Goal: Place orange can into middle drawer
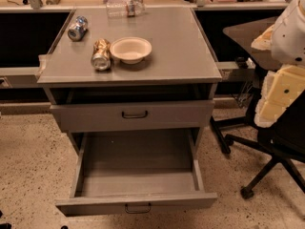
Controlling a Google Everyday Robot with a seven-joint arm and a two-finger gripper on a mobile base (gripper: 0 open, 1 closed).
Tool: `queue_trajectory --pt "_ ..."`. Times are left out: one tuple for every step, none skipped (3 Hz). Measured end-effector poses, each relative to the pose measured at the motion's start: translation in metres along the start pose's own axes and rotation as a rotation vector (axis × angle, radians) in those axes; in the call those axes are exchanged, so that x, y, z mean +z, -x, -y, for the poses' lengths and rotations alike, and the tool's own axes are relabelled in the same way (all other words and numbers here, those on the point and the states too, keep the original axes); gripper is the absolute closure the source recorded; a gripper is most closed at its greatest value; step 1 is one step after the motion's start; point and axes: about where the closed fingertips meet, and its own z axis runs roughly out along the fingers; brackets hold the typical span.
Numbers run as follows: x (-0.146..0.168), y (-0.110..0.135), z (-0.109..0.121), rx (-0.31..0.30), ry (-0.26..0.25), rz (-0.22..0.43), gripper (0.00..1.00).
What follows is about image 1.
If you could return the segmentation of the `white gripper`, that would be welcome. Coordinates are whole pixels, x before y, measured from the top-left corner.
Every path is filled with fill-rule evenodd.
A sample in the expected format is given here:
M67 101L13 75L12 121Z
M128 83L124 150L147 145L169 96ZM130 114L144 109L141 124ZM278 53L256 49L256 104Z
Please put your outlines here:
M268 71L261 97L255 107L254 123L271 127L305 90L305 14L301 0L292 0L274 25L251 44L260 51L271 50L272 58L283 65L277 72Z

